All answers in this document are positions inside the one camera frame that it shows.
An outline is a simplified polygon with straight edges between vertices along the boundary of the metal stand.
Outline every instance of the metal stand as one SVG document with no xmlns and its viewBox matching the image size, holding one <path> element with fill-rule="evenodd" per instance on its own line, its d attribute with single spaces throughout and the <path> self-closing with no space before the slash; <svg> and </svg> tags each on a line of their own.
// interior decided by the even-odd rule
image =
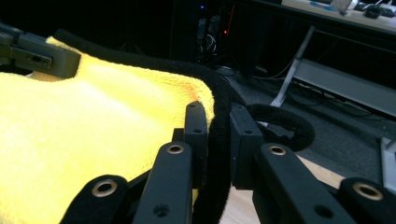
<svg viewBox="0 0 396 224">
<path fill-rule="evenodd" d="M 300 64 L 301 58 L 303 57 L 306 46 L 308 45 L 308 42 L 311 39 L 314 31 L 315 31 L 315 26 L 311 26 L 308 30 L 308 33 L 305 36 L 303 44 L 300 46 L 300 48 L 297 51 L 297 55 L 296 55 L 293 63 L 291 64 L 291 68 L 289 69 L 289 72 L 286 75 L 285 80 L 283 81 L 282 87 L 280 88 L 280 91 L 277 94 L 277 97 L 274 99 L 274 101 L 271 103 L 271 105 L 280 107 L 283 104 L 283 102 L 285 101 L 286 91 L 288 90 L 289 84 L 290 84 L 295 72 L 297 71 L 297 68 Z"/>
<path fill-rule="evenodd" d="M 384 187 L 396 194 L 396 138 L 381 138 L 381 160 Z"/>
</svg>

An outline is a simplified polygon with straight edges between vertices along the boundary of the dark background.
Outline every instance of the dark background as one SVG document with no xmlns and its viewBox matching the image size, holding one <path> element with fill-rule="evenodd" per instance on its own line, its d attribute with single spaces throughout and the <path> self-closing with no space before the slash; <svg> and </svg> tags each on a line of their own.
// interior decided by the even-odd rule
<svg viewBox="0 0 396 224">
<path fill-rule="evenodd" d="M 210 20 L 213 15 L 220 17 L 216 52 L 197 62 L 198 56 L 203 57 L 197 56 L 199 20 Z M 285 76 L 308 29 L 303 22 L 231 0 L 70 0 L 56 4 L 13 0 L 0 7 L 0 20 L 36 35 L 50 36 L 65 29 L 111 49 L 206 65 L 227 64 L 247 78 Z M 304 56 L 396 89 L 395 53 L 317 34 Z M 267 72 L 258 72 L 256 66 Z"/>
</svg>

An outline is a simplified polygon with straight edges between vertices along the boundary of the cloth fold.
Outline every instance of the cloth fold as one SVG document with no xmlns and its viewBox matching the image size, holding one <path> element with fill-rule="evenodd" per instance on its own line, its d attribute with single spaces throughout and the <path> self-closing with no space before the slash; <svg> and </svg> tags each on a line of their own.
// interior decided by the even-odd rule
<svg viewBox="0 0 396 224">
<path fill-rule="evenodd" d="M 74 78 L 0 73 L 0 222 L 59 223 L 81 188 L 99 175 L 131 180 L 183 128 L 185 107 L 215 117 L 199 78 L 81 54 Z"/>
</svg>

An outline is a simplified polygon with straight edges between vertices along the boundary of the black plastic part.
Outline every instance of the black plastic part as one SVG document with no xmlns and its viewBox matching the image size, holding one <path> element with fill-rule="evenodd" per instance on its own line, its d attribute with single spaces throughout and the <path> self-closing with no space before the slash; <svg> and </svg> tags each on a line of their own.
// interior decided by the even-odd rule
<svg viewBox="0 0 396 224">
<path fill-rule="evenodd" d="M 256 122 L 241 105 L 233 103 L 231 122 L 231 179 L 236 189 L 253 189 L 250 168 L 263 136 Z"/>
<path fill-rule="evenodd" d="M 346 178 L 336 198 L 358 223 L 396 223 L 396 195 L 373 181 Z"/>
<path fill-rule="evenodd" d="M 184 142 L 192 149 L 192 187 L 201 189 L 206 183 L 207 121 L 205 109 L 199 102 L 186 107 Z"/>
<path fill-rule="evenodd" d="M 271 200 L 267 196 L 259 193 L 257 190 L 253 190 L 252 201 L 254 208 L 256 209 L 257 216 L 260 223 L 279 223 L 282 215 L 282 211 L 277 206 L 275 200 Z"/>
<path fill-rule="evenodd" d="M 129 208 L 127 181 L 117 175 L 102 175 L 90 181 L 70 203 L 62 224 L 121 223 Z"/>
<path fill-rule="evenodd" d="M 172 142 L 183 142 L 184 141 L 184 129 L 175 128 L 172 135 Z"/>
<path fill-rule="evenodd" d="M 129 206 L 129 211 L 124 218 L 125 222 L 123 223 L 130 223 L 134 219 L 137 206 L 140 203 L 140 197 L 142 196 L 143 190 L 145 189 L 146 183 L 149 179 L 150 172 L 151 170 L 148 170 L 128 183 L 129 193 L 127 194 L 127 197 L 130 206 Z"/>
<path fill-rule="evenodd" d="M 264 144 L 255 162 L 266 184 L 263 191 L 270 190 L 270 202 L 281 211 L 279 223 L 356 223 L 291 149 Z M 255 207 L 265 208 L 262 204 Z M 263 215 L 258 212 L 260 220 L 267 220 Z"/>
<path fill-rule="evenodd" d="M 32 52 L 32 56 L 17 60 L 18 67 L 62 78 L 76 75 L 80 55 L 74 51 L 49 45 L 36 35 L 21 35 L 19 47 Z"/>
<path fill-rule="evenodd" d="M 183 142 L 160 148 L 132 223 L 191 223 L 191 158 Z"/>
<path fill-rule="evenodd" d="M 46 43 L 46 38 L 0 23 L 0 64 L 12 64 L 56 77 L 76 75 L 80 55 Z"/>
<path fill-rule="evenodd" d="M 390 8 L 381 7 L 380 10 L 381 10 L 381 16 L 383 17 L 393 18 L 395 16 L 394 12 Z"/>
<path fill-rule="evenodd" d="M 363 10 L 364 10 L 363 16 L 370 19 L 378 19 L 378 17 L 382 13 L 380 6 L 375 4 L 369 4 Z"/>
</svg>

